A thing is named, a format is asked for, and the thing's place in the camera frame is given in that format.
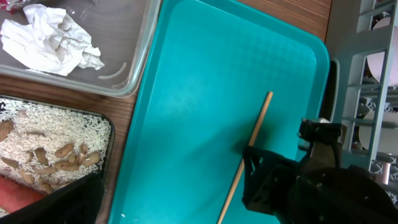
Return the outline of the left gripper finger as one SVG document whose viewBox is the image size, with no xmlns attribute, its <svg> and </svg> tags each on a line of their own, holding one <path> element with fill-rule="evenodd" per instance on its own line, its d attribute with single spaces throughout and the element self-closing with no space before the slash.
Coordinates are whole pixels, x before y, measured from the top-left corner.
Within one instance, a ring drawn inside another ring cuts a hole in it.
<svg viewBox="0 0 398 224">
<path fill-rule="evenodd" d="M 1 224 L 18 223 L 94 223 L 105 187 L 94 172 L 44 198 L 1 218 Z"/>
</svg>

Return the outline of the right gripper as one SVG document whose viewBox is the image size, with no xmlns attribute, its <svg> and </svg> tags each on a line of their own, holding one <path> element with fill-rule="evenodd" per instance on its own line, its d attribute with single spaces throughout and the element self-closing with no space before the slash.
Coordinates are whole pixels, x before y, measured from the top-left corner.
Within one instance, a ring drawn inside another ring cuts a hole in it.
<svg viewBox="0 0 398 224">
<path fill-rule="evenodd" d="M 325 118 L 303 119 L 298 131 L 298 158 L 247 146 L 243 151 L 244 192 L 247 210 L 276 216 L 281 223 L 289 217 L 289 192 L 296 177 L 322 168 L 341 167 L 345 125 Z"/>
</svg>

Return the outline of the orange carrot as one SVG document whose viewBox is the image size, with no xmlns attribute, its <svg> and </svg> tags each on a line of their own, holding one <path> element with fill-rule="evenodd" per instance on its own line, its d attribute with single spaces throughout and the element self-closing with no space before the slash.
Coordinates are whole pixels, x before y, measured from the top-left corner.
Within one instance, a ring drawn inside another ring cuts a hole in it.
<svg viewBox="0 0 398 224">
<path fill-rule="evenodd" d="M 1 208 L 8 213 L 20 210 L 44 197 L 40 192 L 1 177 Z"/>
</svg>

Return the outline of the wooden chopstick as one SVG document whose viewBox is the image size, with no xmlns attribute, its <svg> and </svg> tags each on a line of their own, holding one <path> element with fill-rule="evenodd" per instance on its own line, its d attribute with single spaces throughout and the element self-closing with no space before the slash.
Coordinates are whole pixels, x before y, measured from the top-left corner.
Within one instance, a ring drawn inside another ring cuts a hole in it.
<svg viewBox="0 0 398 224">
<path fill-rule="evenodd" d="M 254 143 L 256 142 L 257 135 L 259 134 L 260 128 L 262 126 L 264 117 L 265 117 L 265 115 L 267 113 L 267 110 L 269 108 L 269 105 L 270 105 L 270 102 L 272 100 L 272 97 L 273 97 L 273 92 L 269 91 L 267 93 L 267 96 L 266 96 L 266 98 L 264 100 L 264 103 L 262 105 L 261 111 L 260 111 L 259 116 L 257 118 L 256 125 L 255 125 L 255 127 L 253 129 L 253 132 L 251 134 L 251 138 L 250 138 L 250 140 L 248 142 L 248 146 L 253 146 Z M 237 169 L 237 171 L 235 173 L 235 176 L 234 176 L 234 179 L 232 181 L 232 184 L 231 184 L 231 186 L 229 188 L 227 197 L 226 197 L 226 199 L 224 201 L 224 204 L 223 204 L 223 207 L 221 209 L 220 215 L 219 215 L 218 220 L 216 222 L 217 224 L 222 224 L 222 222 L 223 222 L 223 219 L 224 219 L 224 217 L 226 215 L 226 212 L 227 212 L 227 210 L 229 208 L 229 205 L 230 205 L 230 203 L 231 203 L 231 201 L 233 199 L 234 193 L 235 193 L 235 191 L 237 189 L 237 186 L 239 184 L 239 181 L 240 181 L 240 178 L 241 178 L 241 176 L 243 174 L 243 171 L 244 171 L 244 159 L 241 159 L 241 162 L 240 162 L 239 167 L 238 167 L 238 169 Z"/>
</svg>

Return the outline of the red snack wrapper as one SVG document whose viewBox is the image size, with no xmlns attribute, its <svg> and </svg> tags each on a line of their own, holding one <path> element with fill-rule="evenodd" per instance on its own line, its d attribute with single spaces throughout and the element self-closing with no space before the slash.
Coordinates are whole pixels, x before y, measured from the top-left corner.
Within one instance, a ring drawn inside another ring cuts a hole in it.
<svg viewBox="0 0 398 224">
<path fill-rule="evenodd" d="M 13 12 L 20 9 L 24 4 L 24 0 L 0 0 L 1 10 Z"/>
</svg>

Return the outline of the white bowl with food scraps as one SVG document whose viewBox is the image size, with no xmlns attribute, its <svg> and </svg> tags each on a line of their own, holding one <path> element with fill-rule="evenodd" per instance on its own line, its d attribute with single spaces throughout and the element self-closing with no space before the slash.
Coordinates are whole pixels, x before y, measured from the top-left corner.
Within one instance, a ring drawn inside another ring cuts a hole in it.
<svg viewBox="0 0 398 224">
<path fill-rule="evenodd" d="M 373 27 L 373 29 L 380 29 L 381 27 L 385 27 L 390 24 L 391 18 L 390 17 L 385 17 L 378 21 L 376 25 Z M 392 71 L 389 77 L 389 86 L 395 86 L 397 85 L 397 26 L 394 28 L 394 61 L 392 63 Z M 377 82 L 381 81 L 381 72 L 382 72 L 382 66 L 384 62 L 384 54 L 385 52 L 379 52 L 375 54 L 371 54 L 367 56 L 367 63 L 368 67 L 370 69 L 370 72 L 372 73 L 373 77 L 377 80 Z"/>
</svg>

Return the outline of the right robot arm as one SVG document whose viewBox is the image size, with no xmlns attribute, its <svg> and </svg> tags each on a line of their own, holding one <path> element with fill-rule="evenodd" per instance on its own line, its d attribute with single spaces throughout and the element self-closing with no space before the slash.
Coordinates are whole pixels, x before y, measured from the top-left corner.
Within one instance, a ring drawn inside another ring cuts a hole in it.
<svg viewBox="0 0 398 224">
<path fill-rule="evenodd" d="M 243 204 L 280 223 L 397 223 L 397 208 L 369 171 L 341 166 L 345 126 L 303 119 L 300 161 L 253 146 L 243 152 Z"/>
</svg>

